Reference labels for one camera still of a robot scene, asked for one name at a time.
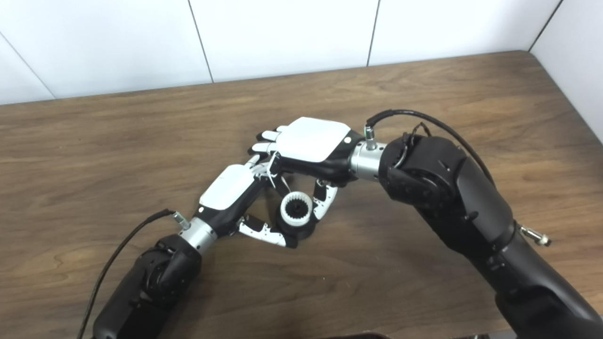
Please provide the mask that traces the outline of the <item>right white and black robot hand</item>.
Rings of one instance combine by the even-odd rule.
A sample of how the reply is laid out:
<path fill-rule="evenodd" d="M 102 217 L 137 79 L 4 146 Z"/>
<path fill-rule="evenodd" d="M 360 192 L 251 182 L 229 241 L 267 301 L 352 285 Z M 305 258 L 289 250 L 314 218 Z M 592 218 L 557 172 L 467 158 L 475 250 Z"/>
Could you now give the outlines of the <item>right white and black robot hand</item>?
<path fill-rule="evenodd" d="M 345 187 L 356 180 L 350 157 L 364 139 L 341 122 L 301 117 L 259 133 L 247 152 L 262 159 L 278 153 L 280 170 L 323 180 L 330 187 Z"/>

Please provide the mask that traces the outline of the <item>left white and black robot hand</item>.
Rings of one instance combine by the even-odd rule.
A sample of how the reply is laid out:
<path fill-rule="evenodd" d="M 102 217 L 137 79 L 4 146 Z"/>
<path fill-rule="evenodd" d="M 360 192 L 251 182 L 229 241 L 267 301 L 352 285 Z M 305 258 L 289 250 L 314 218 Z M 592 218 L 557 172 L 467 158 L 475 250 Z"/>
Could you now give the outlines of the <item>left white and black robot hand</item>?
<path fill-rule="evenodd" d="M 281 196 L 291 191 L 280 174 L 274 184 L 270 182 L 268 167 L 267 163 L 259 163 L 259 156 L 252 157 L 246 164 L 226 167 L 202 194 L 190 226 L 180 236 L 200 254 L 218 238 L 235 233 L 281 247 L 297 248 L 299 242 L 293 237 L 246 214 L 268 187 L 275 187 Z"/>

